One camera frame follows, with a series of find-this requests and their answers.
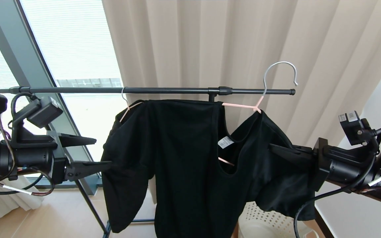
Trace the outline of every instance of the black t-shirt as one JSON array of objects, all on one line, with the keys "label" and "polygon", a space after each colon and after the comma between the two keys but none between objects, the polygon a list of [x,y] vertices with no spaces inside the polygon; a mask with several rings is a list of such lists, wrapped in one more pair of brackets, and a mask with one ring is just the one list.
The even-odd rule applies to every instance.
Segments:
[{"label": "black t-shirt", "polygon": [[[220,101],[138,102],[122,123],[125,111],[116,116],[101,159],[114,164],[103,172],[113,232],[131,223],[154,174],[159,238],[229,238],[246,202],[293,217],[314,196],[308,174],[269,151],[270,143],[292,143],[265,112],[255,112],[230,135]],[[224,137],[229,145],[223,149],[218,141]],[[299,219],[314,214],[310,205]]]}]

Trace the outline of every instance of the clothes rack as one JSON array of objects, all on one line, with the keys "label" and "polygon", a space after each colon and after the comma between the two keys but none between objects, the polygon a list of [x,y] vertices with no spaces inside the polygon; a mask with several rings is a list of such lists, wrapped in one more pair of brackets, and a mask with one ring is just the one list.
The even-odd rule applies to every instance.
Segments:
[{"label": "clothes rack", "polygon": [[[230,87],[220,86],[218,88],[135,88],[124,87],[123,88],[64,88],[64,87],[52,87],[52,88],[37,88],[37,87],[12,87],[9,89],[0,89],[0,93],[18,94],[21,92],[27,93],[118,93],[121,92],[127,94],[208,94],[208,101],[214,101],[217,95],[232,95],[232,94],[263,94],[264,89],[233,89]],[[295,95],[295,89],[267,89],[266,94],[269,95]],[[77,188],[85,199],[89,206],[89,209],[94,214],[95,219],[103,230],[103,238],[110,236],[111,227],[110,221],[104,225],[100,216],[98,215],[94,205],[83,189],[79,181],[76,181]],[[135,219],[132,223],[145,223],[154,222],[154,219]]]}]

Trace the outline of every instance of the silver hanger hook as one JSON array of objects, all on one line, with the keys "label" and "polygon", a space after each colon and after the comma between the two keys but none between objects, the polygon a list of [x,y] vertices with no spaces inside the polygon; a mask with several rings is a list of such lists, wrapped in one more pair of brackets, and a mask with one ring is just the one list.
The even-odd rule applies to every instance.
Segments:
[{"label": "silver hanger hook", "polygon": [[123,89],[121,90],[121,97],[124,99],[124,101],[126,101],[127,103],[127,107],[129,107],[129,102],[127,101],[127,99],[124,97],[124,94],[123,94],[123,91],[126,87],[123,87]]},{"label": "silver hanger hook", "polygon": [[274,64],[270,65],[269,68],[266,70],[265,74],[264,74],[264,93],[263,93],[263,96],[266,95],[266,91],[267,91],[267,83],[266,83],[266,77],[267,77],[267,73],[269,72],[269,70],[271,69],[271,67],[277,65],[277,64],[280,64],[280,63],[287,63],[288,65],[292,66],[293,68],[293,72],[295,73],[294,76],[293,76],[293,83],[295,84],[295,86],[298,86],[298,83],[296,82],[296,67],[295,65],[293,65],[292,63],[290,62],[287,62],[287,61],[279,61],[279,62],[275,62]]}]

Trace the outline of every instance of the curtain fold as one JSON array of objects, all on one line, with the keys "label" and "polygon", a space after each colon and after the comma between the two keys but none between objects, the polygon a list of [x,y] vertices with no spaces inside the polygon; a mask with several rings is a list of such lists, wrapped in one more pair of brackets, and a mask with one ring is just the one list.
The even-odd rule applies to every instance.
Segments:
[{"label": "curtain fold", "polygon": [[[260,105],[294,144],[318,137],[337,145],[337,115],[361,113],[381,79],[381,0],[155,1],[103,0],[125,86],[263,88],[271,64],[298,70],[296,95]],[[272,68],[268,88],[289,89],[290,66]],[[199,99],[207,95],[128,95]],[[255,104],[259,95],[216,100]],[[227,108],[234,130],[252,110]]]},{"label": "curtain fold", "polygon": [[[17,180],[9,181],[5,179],[1,181],[3,184],[15,187],[15,188],[24,188],[30,185],[29,180],[25,176],[19,176]],[[9,191],[5,188],[0,187],[0,192]],[[39,192],[35,187],[29,188],[28,191]],[[16,193],[11,195],[0,195],[0,217],[3,217],[11,210],[18,207],[23,208],[24,210],[37,209],[41,206],[42,201],[44,200],[41,196],[30,196],[25,193]]]}]

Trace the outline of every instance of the perforated basket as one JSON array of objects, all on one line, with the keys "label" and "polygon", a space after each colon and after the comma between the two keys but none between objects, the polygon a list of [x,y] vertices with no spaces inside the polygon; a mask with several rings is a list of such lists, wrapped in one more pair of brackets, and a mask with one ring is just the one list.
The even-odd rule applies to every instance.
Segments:
[{"label": "perforated basket", "polygon": [[[303,222],[298,222],[300,237],[314,232]],[[265,212],[255,202],[248,202],[239,217],[239,238],[293,238],[293,218],[278,212]]]}]

